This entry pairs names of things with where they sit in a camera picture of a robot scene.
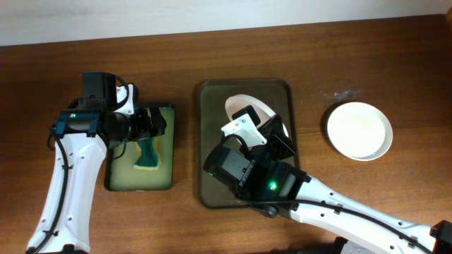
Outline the yellow green sponge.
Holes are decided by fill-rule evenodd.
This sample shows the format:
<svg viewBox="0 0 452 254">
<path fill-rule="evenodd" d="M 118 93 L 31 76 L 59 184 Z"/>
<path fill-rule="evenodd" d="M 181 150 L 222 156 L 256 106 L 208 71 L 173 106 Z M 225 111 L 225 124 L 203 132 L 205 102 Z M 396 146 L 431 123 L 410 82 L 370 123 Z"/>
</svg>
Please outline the yellow green sponge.
<svg viewBox="0 0 452 254">
<path fill-rule="evenodd" d="M 134 168 L 142 170 L 156 170 L 160 165 L 158 137 L 142 139 L 136 142 L 139 157 Z"/>
</svg>

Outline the white plate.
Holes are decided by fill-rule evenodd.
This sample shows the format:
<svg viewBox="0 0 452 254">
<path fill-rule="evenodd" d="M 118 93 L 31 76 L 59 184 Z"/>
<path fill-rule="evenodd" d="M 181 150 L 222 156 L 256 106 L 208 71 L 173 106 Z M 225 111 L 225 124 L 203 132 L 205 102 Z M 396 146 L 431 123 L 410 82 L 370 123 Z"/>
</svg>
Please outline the white plate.
<svg viewBox="0 0 452 254">
<path fill-rule="evenodd" d="M 259 119 L 259 122 L 254 124 L 254 127 L 251 126 L 254 119 L 251 113 L 244 117 L 245 121 L 240 116 L 234 117 L 234 114 L 247 106 L 253 108 Z M 220 129 L 225 136 L 239 135 L 248 147 L 265 145 L 267 143 L 268 139 L 262 134 L 258 134 L 258 130 L 277 115 L 267 104 L 250 95 L 238 94 L 226 99 L 225 111 L 230 120 L 229 123 Z"/>
<path fill-rule="evenodd" d="M 326 134 L 343 156 L 368 162 L 384 156 L 393 143 L 393 129 L 386 115 L 363 102 L 347 102 L 328 116 Z"/>
</svg>

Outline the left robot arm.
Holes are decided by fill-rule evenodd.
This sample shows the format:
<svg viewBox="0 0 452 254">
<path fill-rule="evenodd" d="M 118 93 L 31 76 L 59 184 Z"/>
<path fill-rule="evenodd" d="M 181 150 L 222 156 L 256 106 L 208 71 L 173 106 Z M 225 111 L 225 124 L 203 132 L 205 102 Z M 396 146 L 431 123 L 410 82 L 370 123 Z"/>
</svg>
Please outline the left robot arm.
<svg viewBox="0 0 452 254">
<path fill-rule="evenodd" d="M 90 214 L 104 161 L 137 150 L 136 166 L 162 161 L 155 139 L 168 123 L 162 104 L 140 103 L 138 88 L 112 73 L 82 75 L 83 93 L 49 129 L 55 161 L 46 202 L 27 253 L 89 253 Z"/>
</svg>

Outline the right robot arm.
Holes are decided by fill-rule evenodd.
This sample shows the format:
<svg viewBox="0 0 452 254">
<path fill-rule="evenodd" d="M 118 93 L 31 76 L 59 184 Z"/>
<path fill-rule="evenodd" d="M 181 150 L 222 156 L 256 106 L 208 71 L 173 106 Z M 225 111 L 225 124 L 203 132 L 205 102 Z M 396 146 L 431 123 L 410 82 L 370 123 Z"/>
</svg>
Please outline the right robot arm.
<svg viewBox="0 0 452 254">
<path fill-rule="evenodd" d="M 277 114 L 262 122 L 247 105 L 222 127 L 203 169 L 263 216 L 310 224 L 373 253 L 450 253 L 451 223 L 416 224 L 384 214 L 332 190 L 286 162 L 296 149 Z"/>
</svg>

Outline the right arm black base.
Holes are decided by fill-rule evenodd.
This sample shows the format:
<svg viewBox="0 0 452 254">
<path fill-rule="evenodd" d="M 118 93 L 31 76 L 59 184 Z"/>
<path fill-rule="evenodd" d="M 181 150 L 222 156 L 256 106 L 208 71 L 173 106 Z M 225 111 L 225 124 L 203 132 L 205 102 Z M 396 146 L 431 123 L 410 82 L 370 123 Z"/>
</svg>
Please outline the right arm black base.
<svg viewBox="0 0 452 254">
<path fill-rule="evenodd" d="M 346 238 L 336 237 L 332 243 L 319 243 L 296 250 L 295 254 L 374 254 L 374 252 Z"/>
</svg>

